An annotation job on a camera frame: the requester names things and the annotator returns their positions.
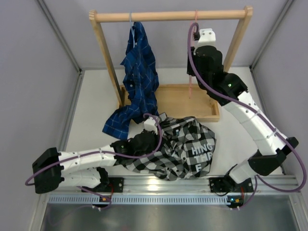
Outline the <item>black white checkered shirt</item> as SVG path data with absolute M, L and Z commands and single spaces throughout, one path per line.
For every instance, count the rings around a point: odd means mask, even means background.
M 207 175 L 217 142 L 215 133 L 192 116 L 174 119 L 162 113 L 157 119 L 163 135 L 157 152 L 141 159 L 119 158 L 116 165 L 169 181 Z

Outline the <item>pink wire hanger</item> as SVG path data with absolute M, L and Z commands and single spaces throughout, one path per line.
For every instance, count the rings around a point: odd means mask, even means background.
M 198 17 L 198 10 L 195 10 L 194 14 L 194 22 L 197 22 L 197 17 Z M 191 45 L 194 45 L 194 40 L 193 40 L 193 34 L 190 35 L 190 42 Z M 189 99 L 192 96 L 192 76 L 189 75 Z

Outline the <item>blue plaid shirt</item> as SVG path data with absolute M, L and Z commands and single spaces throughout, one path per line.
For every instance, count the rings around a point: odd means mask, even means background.
M 119 140 L 128 138 L 129 125 L 133 120 L 141 123 L 145 113 L 158 115 L 155 92 L 159 87 L 156 61 L 149 44 L 144 26 L 134 22 L 135 48 L 132 34 L 129 33 L 126 57 L 121 65 L 125 68 L 124 87 L 128 93 L 130 105 L 115 110 L 107 119 L 102 132 Z

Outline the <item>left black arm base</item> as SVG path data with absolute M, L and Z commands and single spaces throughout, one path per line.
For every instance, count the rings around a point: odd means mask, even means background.
M 104 168 L 98 170 L 100 174 L 100 185 L 98 186 L 98 192 L 103 193 L 122 193 L 124 187 L 124 178 L 122 177 L 109 177 L 107 171 Z

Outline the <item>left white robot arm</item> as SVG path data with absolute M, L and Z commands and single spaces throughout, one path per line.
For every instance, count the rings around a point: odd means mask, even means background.
M 32 164 L 35 192 L 44 194 L 62 187 L 104 188 L 109 184 L 106 167 L 126 165 L 156 153 L 161 145 L 160 132 L 143 130 L 128 140 L 82 152 L 47 149 Z

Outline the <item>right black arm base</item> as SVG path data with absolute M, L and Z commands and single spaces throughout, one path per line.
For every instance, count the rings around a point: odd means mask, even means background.
M 212 193 L 227 193 L 234 192 L 237 189 L 235 181 L 226 174 L 219 177 L 210 177 L 209 178 L 209 187 Z

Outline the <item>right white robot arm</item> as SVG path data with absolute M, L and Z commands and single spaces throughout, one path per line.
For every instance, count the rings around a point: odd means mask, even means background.
M 224 71 L 222 53 L 214 46 L 188 46 L 187 71 L 197 78 L 201 89 L 238 120 L 257 145 L 251 157 L 234 165 L 223 177 L 229 190 L 256 175 L 268 176 L 298 146 L 295 137 L 278 134 L 278 129 L 260 110 L 241 78 Z

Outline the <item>wooden clothes rack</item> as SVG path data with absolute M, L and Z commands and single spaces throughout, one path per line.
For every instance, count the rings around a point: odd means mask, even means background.
M 194 20 L 194 11 L 182 12 L 145 12 L 133 13 L 133 21 L 190 21 Z M 242 10 L 198 11 L 197 20 L 230 20 L 237 19 L 238 25 L 224 60 L 224 70 L 228 71 L 238 51 L 246 29 L 253 15 L 253 7 L 246 6 Z M 117 97 L 118 107 L 128 104 L 128 94 L 120 86 L 103 33 L 102 23 L 127 22 L 129 13 L 97 13 L 89 12 L 89 20 L 94 30 L 100 50 L 105 59 L 110 80 Z M 192 96 L 189 99 L 189 84 L 166 84 L 158 88 L 158 108 L 169 116 L 182 118 L 194 116 L 200 122 L 218 122 L 220 119 L 218 102 L 206 96 L 205 92 L 192 84 Z

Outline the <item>aluminium mounting rail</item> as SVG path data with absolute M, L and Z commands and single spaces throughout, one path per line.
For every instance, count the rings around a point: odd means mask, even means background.
M 204 177 L 196 180 L 176 180 L 166 181 L 158 179 L 154 176 L 122 176 L 124 178 L 123 194 L 209 194 L 209 178 Z M 263 180 L 279 189 L 292 190 L 299 186 L 295 176 L 288 175 L 269 175 Z M 261 194 L 277 194 L 278 191 L 273 190 L 264 184 L 257 177 L 257 193 Z M 77 192 L 79 189 L 74 186 L 59 187 L 52 192 Z

